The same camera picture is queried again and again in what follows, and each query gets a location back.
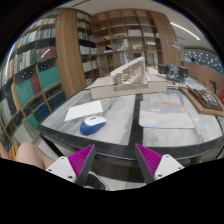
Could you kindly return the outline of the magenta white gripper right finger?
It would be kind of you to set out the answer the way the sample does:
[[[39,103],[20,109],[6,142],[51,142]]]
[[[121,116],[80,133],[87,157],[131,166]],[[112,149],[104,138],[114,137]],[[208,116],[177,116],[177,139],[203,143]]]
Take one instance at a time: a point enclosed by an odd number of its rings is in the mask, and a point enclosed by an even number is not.
[[[171,155],[160,155],[140,144],[135,144],[135,156],[146,184],[183,169]]]

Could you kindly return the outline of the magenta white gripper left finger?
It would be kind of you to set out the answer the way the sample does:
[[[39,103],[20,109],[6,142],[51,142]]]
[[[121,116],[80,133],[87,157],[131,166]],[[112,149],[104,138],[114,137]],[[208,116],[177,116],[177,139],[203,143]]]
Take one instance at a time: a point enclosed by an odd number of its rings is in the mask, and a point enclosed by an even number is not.
[[[95,154],[95,145],[90,145],[70,157],[59,157],[46,171],[79,186],[84,186]]]

